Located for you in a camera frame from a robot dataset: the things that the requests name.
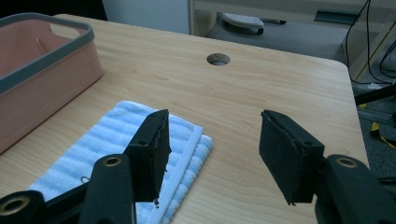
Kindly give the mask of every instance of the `wooden table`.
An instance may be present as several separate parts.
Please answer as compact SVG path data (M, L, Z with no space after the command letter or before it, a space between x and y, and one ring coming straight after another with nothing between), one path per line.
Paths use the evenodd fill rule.
M264 109L367 164L347 68L314 57L68 15L92 25L104 76L0 156L0 197L26 189L116 102L135 101L205 128L213 150L173 223L316 223L288 206L259 155ZM224 53L230 63L206 61Z
M335 15L359 13L367 0L190 0L190 30L192 35L207 36L216 24L217 12L254 16L265 19L349 28L349 24L316 21L318 10ZM396 4L392 1L373 0L370 4L370 65L384 50L396 30ZM348 37L349 73L352 79L362 81L368 74L367 26L365 13Z

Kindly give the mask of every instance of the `floor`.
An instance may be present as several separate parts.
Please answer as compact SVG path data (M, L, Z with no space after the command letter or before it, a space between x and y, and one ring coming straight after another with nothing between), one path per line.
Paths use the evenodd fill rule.
M214 28L208 33L208 38L230 41L240 44L257 46L268 49L278 49L287 52L300 53L304 55L336 60L346 63L342 42L347 35L346 28L334 28L312 24L301 24L287 21L280 24L278 21L264 21L263 35L258 35L257 30L239 28L235 26L224 26L224 21L219 13ZM396 70L396 50L385 60L384 65L388 69ZM384 77L379 72L379 61L371 67L373 75L390 82L395 78ZM373 82L372 75L367 74L363 82ZM355 95L371 91L368 84L352 82ZM381 140L371 136L373 120L377 121L379 116L387 118L380 120L380 133L390 139L396 140L395 121L391 118L396 113L396 100L389 97L380 101L367 104L364 114L360 114L361 131L366 146L370 169L376 177L396 176L396 148L388 146ZM386 187L396 193L396 187Z

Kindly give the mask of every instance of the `white towel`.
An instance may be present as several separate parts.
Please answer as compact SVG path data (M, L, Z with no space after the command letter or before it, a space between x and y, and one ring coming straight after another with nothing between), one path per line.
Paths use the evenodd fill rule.
M29 189L41 191L48 201L81 185L81 178L91 176L97 160L124 151L143 120L154 111L138 103L117 103ZM163 177L160 207L136 203L137 223L169 223L212 148L212 140L203 135L202 127L173 115L169 115L169 135L172 153Z

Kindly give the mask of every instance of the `table hole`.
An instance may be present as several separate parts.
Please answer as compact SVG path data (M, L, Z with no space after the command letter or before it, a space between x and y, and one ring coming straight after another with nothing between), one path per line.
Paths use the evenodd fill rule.
M213 65L226 65L230 62L230 57L222 53L213 53L207 56L207 62Z

